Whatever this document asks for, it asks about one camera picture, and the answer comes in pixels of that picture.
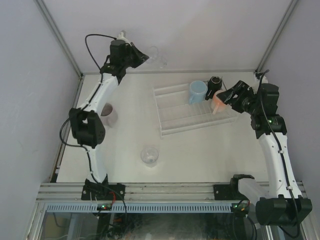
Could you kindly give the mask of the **lilac ceramic mug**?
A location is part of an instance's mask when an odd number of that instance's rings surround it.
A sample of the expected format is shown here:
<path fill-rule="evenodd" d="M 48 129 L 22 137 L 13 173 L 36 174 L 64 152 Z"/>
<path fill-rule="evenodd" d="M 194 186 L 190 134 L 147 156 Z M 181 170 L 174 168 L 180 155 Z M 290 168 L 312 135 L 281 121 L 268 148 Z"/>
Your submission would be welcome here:
<path fill-rule="evenodd" d="M 110 103 L 106 103 L 101 111 L 100 120 L 106 127 L 113 128 L 118 120 L 118 114 Z"/>

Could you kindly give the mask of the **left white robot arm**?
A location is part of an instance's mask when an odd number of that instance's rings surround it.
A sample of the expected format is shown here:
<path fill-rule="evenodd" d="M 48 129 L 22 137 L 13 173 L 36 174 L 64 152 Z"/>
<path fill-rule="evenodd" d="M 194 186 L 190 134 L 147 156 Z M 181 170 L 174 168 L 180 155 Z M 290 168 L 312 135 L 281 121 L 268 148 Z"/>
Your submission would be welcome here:
<path fill-rule="evenodd" d="M 136 46 L 120 37 L 110 43 L 109 62 L 100 68 L 100 79 L 96 89 L 79 108 L 71 108 L 69 119 L 71 133 L 78 146 L 85 149 L 89 161 L 89 174 L 96 183 L 102 183 L 107 177 L 102 162 L 99 145 L 104 141 L 106 129 L 101 121 L 102 110 L 126 75 L 128 68 L 137 68 L 149 57 Z"/>

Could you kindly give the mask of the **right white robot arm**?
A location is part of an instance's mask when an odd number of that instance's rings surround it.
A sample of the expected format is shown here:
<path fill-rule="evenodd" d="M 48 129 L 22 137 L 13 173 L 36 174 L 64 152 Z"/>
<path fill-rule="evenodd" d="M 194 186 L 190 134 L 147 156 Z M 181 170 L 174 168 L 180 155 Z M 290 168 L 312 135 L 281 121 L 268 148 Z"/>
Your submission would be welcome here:
<path fill-rule="evenodd" d="M 231 188 L 254 205 L 260 225 L 298 226 L 313 206 L 310 199 L 303 197 L 293 173 L 285 120 L 277 114 L 279 95 L 274 84 L 261 83 L 254 92 L 240 80 L 216 96 L 234 111 L 250 115 L 267 167 L 268 190 L 247 174 L 235 174 L 230 180 Z"/>

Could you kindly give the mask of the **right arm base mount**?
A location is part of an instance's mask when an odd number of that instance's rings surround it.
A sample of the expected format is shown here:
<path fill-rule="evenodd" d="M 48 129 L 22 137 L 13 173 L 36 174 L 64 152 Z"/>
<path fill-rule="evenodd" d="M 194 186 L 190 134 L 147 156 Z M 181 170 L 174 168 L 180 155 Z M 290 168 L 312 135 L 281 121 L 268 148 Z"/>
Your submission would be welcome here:
<path fill-rule="evenodd" d="M 213 193 L 216 201 L 248 200 L 239 191 L 239 180 L 255 179 L 250 174 L 234 174 L 228 184 L 214 184 Z"/>

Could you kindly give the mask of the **pink ceramic mug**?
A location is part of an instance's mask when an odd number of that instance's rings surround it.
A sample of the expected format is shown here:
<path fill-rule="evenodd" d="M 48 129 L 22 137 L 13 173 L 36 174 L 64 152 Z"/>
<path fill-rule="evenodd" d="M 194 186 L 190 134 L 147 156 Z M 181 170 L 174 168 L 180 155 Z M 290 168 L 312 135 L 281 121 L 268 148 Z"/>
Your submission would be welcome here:
<path fill-rule="evenodd" d="M 223 92 L 224 92 L 223 90 L 218 90 L 213 95 L 211 105 L 210 105 L 213 115 L 218 114 L 218 113 L 222 113 L 227 108 L 227 106 L 217 97 L 218 94 L 223 93 Z"/>

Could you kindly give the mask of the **light blue mug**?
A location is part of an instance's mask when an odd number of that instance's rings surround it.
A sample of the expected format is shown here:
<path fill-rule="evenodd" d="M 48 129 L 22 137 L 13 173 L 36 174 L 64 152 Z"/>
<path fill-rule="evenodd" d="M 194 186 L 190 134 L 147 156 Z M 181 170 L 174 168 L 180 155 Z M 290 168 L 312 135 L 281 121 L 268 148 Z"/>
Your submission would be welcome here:
<path fill-rule="evenodd" d="M 189 99 L 188 103 L 198 104 L 205 100 L 206 93 L 208 91 L 208 86 L 205 82 L 201 80 L 196 80 L 189 85 Z"/>

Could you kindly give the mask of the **black mug cream inside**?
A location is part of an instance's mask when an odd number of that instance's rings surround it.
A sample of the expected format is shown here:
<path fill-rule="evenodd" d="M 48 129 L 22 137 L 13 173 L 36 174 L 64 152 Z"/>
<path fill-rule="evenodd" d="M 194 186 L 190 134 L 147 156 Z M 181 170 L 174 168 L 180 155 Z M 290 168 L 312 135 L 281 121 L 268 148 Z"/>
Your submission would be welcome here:
<path fill-rule="evenodd" d="M 205 100 L 207 101 L 209 99 L 212 99 L 214 94 L 217 91 L 221 90 L 222 84 L 223 84 L 223 81 L 220 77 L 212 76 L 207 83 L 207 92 L 205 95 Z"/>

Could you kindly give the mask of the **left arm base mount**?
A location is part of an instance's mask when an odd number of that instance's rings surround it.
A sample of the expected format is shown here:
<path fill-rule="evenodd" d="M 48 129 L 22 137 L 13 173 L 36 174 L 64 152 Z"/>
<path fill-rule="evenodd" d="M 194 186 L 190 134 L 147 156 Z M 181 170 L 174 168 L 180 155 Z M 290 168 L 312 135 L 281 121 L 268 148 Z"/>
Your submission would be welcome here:
<path fill-rule="evenodd" d="M 126 186 L 121 183 L 109 184 L 108 182 L 96 183 L 86 179 L 82 188 L 81 200 L 83 201 L 121 201 L 125 196 Z"/>

